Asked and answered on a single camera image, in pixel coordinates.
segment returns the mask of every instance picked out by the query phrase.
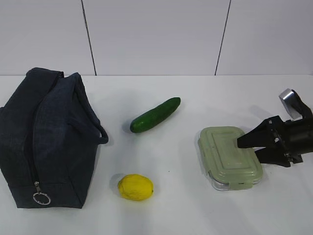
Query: green cucumber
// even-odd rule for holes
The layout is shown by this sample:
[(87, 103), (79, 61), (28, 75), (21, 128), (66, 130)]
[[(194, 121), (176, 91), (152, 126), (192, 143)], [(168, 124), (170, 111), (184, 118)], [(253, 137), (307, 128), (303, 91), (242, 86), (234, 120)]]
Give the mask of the green cucumber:
[(140, 115), (131, 123), (130, 130), (133, 133), (141, 133), (155, 127), (167, 119), (180, 105), (180, 98), (174, 97), (163, 104)]

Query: container lid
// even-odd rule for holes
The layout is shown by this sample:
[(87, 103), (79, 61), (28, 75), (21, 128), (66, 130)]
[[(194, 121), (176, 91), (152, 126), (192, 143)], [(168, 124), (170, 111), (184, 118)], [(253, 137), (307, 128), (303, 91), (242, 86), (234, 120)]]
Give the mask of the container lid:
[(229, 189), (251, 188), (263, 175), (253, 148), (237, 147), (237, 138), (244, 134), (232, 126), (208, 127), (200, 134), (204, 167), (213, 179), (228, 184)]

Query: green lid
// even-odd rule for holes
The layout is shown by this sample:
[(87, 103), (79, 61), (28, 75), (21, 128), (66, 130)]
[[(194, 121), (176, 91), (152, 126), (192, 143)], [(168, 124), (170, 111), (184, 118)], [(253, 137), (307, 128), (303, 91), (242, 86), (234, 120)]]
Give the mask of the green lid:
[(237, 138), (243, 130), (232, 126), (208, 127), (201, 131), (199, 147), (203, 164), (217, 185), (228, 189), (251, 188), (263, 175), (262, 166), (253, 148), (238, 148)]

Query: dark blue bag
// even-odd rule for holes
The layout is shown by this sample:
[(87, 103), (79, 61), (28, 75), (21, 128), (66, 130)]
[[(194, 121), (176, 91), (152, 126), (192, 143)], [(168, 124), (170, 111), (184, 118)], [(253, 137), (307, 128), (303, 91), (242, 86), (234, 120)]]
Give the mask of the dark blue bag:
[(18, 208), (82, 208), (107, 142), (78, 73), (34, 68), (0, 109), (0, 168)]

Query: yellow lemon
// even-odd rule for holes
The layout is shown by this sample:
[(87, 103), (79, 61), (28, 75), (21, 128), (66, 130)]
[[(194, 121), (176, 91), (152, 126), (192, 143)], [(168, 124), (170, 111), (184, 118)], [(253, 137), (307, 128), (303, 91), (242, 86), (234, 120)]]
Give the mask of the yellow lemon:
[(147, 177), (137, 174), (126, 175), (118, 182), (118, 190), (122, 197), (142, 201), (151, 197), (153, 183)]

